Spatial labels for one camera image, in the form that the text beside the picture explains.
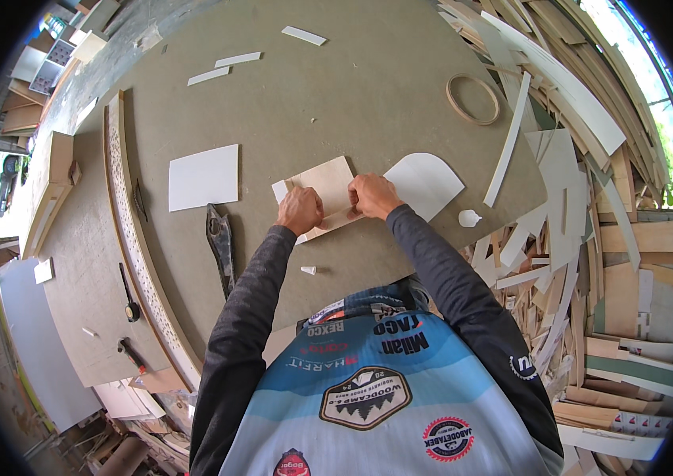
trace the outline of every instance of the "tire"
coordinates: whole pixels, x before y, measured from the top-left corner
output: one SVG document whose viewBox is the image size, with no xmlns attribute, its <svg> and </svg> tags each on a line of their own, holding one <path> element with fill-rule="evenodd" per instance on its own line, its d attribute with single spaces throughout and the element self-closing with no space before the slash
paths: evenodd
<svg viewBox="0 0 673 476">
<path fill-rule="evenodd" d="M 17 174 L 18 167 L 18 155 L 8 155 L 8 157 L 4 159 L 4 174 L 8 175 L 9 177 L 15 176 Z"/>
</svg>

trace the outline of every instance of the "person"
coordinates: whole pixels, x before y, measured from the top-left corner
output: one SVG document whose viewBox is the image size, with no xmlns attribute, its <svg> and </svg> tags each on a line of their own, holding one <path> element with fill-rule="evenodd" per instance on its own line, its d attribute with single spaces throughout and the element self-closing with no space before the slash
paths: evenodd
<svg viewBox="0 0 673 476">
<path fill-rule="evenodd" d="M 550 401 L 511 314 L 387 179 L 358 175 L 348 191 L 352 217 L 384 220 L 418 278 L 328 306 L 265 370 L 289 255 L 323 218 L 315 190 L 293 188 L 209 338 L 191 476 L 560 474 Z"/>
</svg>

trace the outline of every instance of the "dark gray sleeve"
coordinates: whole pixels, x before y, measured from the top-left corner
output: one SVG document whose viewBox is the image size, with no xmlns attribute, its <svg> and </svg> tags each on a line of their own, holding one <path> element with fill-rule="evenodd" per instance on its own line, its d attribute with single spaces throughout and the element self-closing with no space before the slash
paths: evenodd
<svg viewBox="0 0 673 476">
<path fill-rule="evenodd" d="M 464 258 L 409 205 L 387 217 L 387 225 L 416 268 L 446 322 L 471 348 L 493 376 L 530 435 L 563 457 L 563 449 L 548 395 L 535 372 L 529 350 L 511 313 Z"/>
<path fill-rule="evenodd" d="M 272 226 L 212 330 L 191 429 L 191 474 L 217 474 L 265 372 L 263 350 L 296 235 Z"/>
</svg>

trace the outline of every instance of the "wooden ring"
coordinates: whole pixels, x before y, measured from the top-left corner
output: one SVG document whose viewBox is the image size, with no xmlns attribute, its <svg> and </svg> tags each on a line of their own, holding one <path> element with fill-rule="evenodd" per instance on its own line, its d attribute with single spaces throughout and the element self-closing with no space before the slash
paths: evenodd
<svg viewBox="0 0 673 476">
<path fill-rule="evenodd" d="M 450 91 L 450 86 L 453 84 L 454 79 L 458 78 L 468 78 L 476 81 L 477 83 L 481 84 L 482 87 L 489 93 L 489 96 L 493 99 L 493 103 L 495 105 L 495 114 L 493 115 L 492 119 L 487 119 L 487 120 L 482 120 L 482 119 L 476 119 L 475 117 L 471 117 L 456 101 L 455 98 L 453 98 L 453 93 Z M 447 87 L 446 87 L 446 92 L 447 92 L 447 100 L 450 101 L 450 104 L 453 106 L 453 109 L 461 115 L 461 117 L 469 122 L 472 122 L 474 124 L 478 124 L 480 126 L 489 126 L 492 124 L 498 117 L 500 116 L 500 103 L 498 102 L 498 97 L 495 95 L 495 92 L 492 87 L 490 87 L 489 84 L 485 83 L 479 78 L 476 78 L 475 76 L 472 75 L 467 75 L 465 73 L 461 73 L 459 75 L 455 75 L 450 80 L 447 81 Z"/>
</svg>

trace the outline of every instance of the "board with holes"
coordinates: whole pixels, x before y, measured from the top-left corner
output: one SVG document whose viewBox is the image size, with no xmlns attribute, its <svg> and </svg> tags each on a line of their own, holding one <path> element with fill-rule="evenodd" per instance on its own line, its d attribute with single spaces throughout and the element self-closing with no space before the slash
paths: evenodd
<svg viewBox="0 0 673 476">
<path fill-rule="evenodd" d="M 151 261 L 141 222 L 135 216 L 130 197 L 132 181 L 125 148 L 124 93 L 109 102 L 104 110 L 103 146 L 109 203 L 119 246 L 124 256 L 128 277 L 134 283 L 141 310 L 159 337 L 170 363 L 179 372 L 191 392 L 201 380 L 199 360 L 167 301 L 159 276 Z"/>
</svg>

